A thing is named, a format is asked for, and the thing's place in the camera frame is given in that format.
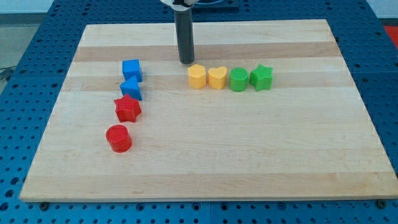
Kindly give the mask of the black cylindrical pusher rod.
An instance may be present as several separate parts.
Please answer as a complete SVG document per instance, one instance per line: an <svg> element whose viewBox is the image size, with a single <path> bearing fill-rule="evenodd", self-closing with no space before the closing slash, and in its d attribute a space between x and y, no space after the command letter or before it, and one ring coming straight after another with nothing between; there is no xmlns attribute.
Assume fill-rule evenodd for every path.
<svg viewBox="0 0 398 224"><path fill-rule="evenodd" d="M179 60L190 64L195 60L192 11L174 11Z"/></svg>

